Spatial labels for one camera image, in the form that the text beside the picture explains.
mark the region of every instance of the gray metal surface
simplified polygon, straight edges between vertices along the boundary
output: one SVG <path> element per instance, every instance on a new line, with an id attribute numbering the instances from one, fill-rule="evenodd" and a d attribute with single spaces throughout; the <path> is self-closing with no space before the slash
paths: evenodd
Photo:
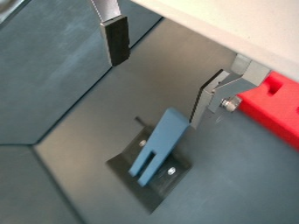
<path id="1" fill-rule="evenodd" d="M 118 0 L 90 0 L 102 22 L 120 16 Z"/>
<path id="2" fill-rule="evenodd" d="M 28 147 L 0 146 L 0 223 L 83 224 Z"/>
<path id="3" fill-rule="evenodd" d="M 164 20 L 36 146 L 88 223 L 297 224 L 299 155 L 239 112 L 207 113 L 180 143 L 192 168 L 148 215 L 106 162 L 170 106 L 191 113 L 235 53 Z"/>
<path id="4" fill-rule="evenodd" d="M 131 45 L 160 16 L 128 0 Z M 110 69 L 88 1 L 31 1 L 0 31 L 0 144 L 34 144 Z"/>

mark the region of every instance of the red plastic part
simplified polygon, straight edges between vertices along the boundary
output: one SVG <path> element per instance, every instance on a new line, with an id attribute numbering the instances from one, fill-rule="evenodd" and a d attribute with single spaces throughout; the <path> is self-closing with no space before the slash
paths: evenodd
<path id="1" fill-rule="evenodd" d="M 241 110 L 299 150 L 299 83 L 271 72 L 239 97 Z"/>

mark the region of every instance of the bolt head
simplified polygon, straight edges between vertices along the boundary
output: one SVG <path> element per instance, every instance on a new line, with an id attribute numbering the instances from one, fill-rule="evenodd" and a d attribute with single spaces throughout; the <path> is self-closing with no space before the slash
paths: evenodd
<path id="1" fill-rule="evenodd" d="M 140 147 L 144 147 L 144 146 L 146 146 L 146 140 L 143 140 L 143 141 L 139 143 L 139 146 L 140 146 Z"/>
<path id="2" fill-rule="evenodd" d="M 168 175 L 174 175 L 175 174 L 175 168 L 172 167 L 170 170 L 168 170 Z"/>

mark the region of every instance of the dark gray panel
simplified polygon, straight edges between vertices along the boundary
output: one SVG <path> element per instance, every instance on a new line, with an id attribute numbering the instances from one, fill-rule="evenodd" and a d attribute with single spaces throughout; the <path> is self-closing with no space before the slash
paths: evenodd
<path id="1" fill-rule="evenodd" d="M 28 147 L 0 146 L 0 223 L 80 224 Z"/>
<path id="2" fill-rule="evenodd" d="M 128 0 L 131 45 L 160 16 Z M 0 144 L 34 144 L 110 69 L 88 0 L 31 1 L 0 32 Z"/>

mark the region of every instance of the screw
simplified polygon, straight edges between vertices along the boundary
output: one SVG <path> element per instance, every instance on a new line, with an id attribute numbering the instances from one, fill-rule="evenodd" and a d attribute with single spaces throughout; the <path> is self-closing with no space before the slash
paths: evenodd
<path id="1" fill-rule="evenodd" d="M 239 107 L 241 102 L 242 102 L 241 98 L 238 98 L 237 96 L 234 96 L 233 98 L 230 98 L 230 99 L 227 99 L 227 100 L 225 99 L 225 100 L 222 101 L 221 106 L 222 106 L 223 108 L 226 108 L 226 110 L 227 110 L 229 112 L 233 112 L 233 111 L 235 111 L 235 109 Z"/>
<path id="2" fill-rule="evenodd" d="M 139 143 L 139 146 L 140 146 L 140 147 L 144 147 L 144 146 L 146 146 L 146 140 L 143 140 L 143 141 Z"/>
<path id="3" fill-rule="evenodd" d="M 175 168 L 172 167 L 170 170 L 168 170 L 168 175 L 174 175 L 175 174 Z"/>

